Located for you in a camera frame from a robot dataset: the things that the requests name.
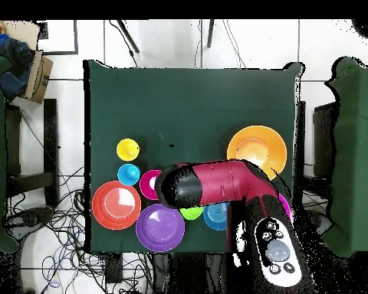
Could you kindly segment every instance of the orange bowl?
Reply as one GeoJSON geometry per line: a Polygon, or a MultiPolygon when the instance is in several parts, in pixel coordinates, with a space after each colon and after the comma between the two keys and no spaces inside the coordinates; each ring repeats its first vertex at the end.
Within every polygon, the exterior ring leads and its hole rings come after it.
{"type": "Polygon", "coordinates": [[[288,152],[281,136],[267,126],[238,131],[228,145],[228,159],[244,159],[257,165],[271,179],[284,170],[288,152]]]}

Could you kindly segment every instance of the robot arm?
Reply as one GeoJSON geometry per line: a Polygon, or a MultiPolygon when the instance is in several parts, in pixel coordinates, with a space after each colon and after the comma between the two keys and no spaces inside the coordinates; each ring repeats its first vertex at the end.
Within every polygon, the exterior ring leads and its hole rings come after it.
{"type": "Polygon", "coordinates": [[[230,201],[228,251],[256,280],[254,290],[285,294],[301,282],[304,255],[278,191],[256,165],[243,160],[178,164],[156,180],[159,201],[189,208],[230,201]]]}

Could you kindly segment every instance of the purple plate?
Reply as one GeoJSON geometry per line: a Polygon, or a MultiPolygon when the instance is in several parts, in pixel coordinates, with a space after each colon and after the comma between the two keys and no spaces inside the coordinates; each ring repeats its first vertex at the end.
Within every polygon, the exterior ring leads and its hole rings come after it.
{"type": "Polygon", "coordinates": [[[180,212],[162,204],[145,208],[136,222],[136,235],[140,243],[156,253],[165,253],[176,247],[185,229],[180,212]]]}

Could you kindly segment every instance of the yellow cup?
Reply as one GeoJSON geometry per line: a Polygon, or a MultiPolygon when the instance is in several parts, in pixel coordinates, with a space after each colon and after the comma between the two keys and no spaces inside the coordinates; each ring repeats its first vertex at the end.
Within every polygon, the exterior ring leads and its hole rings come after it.
{"type": "Polygon", "coordinates": [[[125,162],[134,160],[139,155],[139,145],[132,139],[122,139],[117,145],[117,155],[125,162]]]}

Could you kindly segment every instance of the green cup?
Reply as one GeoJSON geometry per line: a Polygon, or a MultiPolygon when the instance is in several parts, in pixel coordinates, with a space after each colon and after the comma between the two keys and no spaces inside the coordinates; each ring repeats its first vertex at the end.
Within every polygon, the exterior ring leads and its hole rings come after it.
{"type": "Polygon", "coordinates": [[[204,210],[205,208],[203,206],[191,207],[191,208],[180,208],[180,213],[187,220],[195,220],[200,215],[202,215],[204,210]]]}

